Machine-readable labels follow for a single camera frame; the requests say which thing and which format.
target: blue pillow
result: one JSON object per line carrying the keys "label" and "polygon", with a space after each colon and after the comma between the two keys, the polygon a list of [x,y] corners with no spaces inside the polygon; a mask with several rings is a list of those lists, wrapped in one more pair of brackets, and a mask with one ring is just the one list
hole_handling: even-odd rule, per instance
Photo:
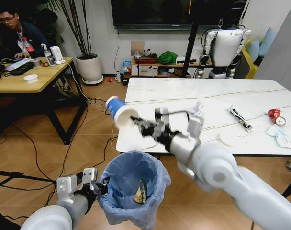
{"label": "blue pillow", "polygon": [[270,27],[266,33],[266,36],[264,38],[264,41],[262,42],[262,44],[260,45],[260,48],[259,48],[259,55],[264,57],[268,50],[270,49],[270,46],[274,40],[276,36],[276,32],[274,32],[272,30],[272,28]]}
{"label": "blue pillow", "polygon": [[259,38],[256,38],[247,47],[247,52],[249,53],[252,61],[254,62],[258,56],[259,56],[259,46],[260,46],[260,40]]}

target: television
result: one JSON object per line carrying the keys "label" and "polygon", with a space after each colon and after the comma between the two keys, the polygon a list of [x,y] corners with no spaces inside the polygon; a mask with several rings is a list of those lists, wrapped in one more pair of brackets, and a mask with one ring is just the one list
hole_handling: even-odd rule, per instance
{"label": "television", "polygon": [[[115,29],[190,30],[197,20],[199,30],[217,28],[234,3],[246,0],[111,0]],[[240,20],[243,8],[233,17]]]}

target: trash can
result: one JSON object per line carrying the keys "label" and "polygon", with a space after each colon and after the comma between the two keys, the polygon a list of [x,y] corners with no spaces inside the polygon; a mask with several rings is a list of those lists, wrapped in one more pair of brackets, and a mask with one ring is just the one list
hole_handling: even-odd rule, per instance
{"label": "trash can", "polygon": [[[154,228],[157,208],[164,199],[166,187],[171,184],[161,161],[147,153],[126,152],[107,165],[101,181],[109,176],[108,194],[99,197],[108,222],[114,225],[130,220],[141,229]],[[147,187],[144,204],[134,201],[140,180]]]}

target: paper cup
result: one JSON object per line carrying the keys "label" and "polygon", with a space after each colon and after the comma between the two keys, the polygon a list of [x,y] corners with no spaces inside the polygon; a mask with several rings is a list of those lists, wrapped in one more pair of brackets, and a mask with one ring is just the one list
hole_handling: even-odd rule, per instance
{"label": "paper cup", "polygon": [[138,112],[124,103],[119,97],[111,97],[106,102],[106,108],[112,115],[113,121],[118,129],[120,128],[132,128],[134,122],[131,119],[133,117],[139,117]]}
{"label": "paper cup", "polygon": [[39,81],[37,74],[31,74],[27,75],[23,78],[27,83],[34,83],[36,81]]}

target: glasses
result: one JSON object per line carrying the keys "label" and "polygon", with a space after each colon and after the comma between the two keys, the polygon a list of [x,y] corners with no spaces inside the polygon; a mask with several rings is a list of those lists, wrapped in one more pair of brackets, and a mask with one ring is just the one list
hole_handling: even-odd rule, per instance
{"label": "glasses", "polygon": [[10,23],[11,20],[13,20],[15,16],[12,16],[12,18],[5,18],[5,19],[0,19],[0,23],[5,24],[5,23]]}

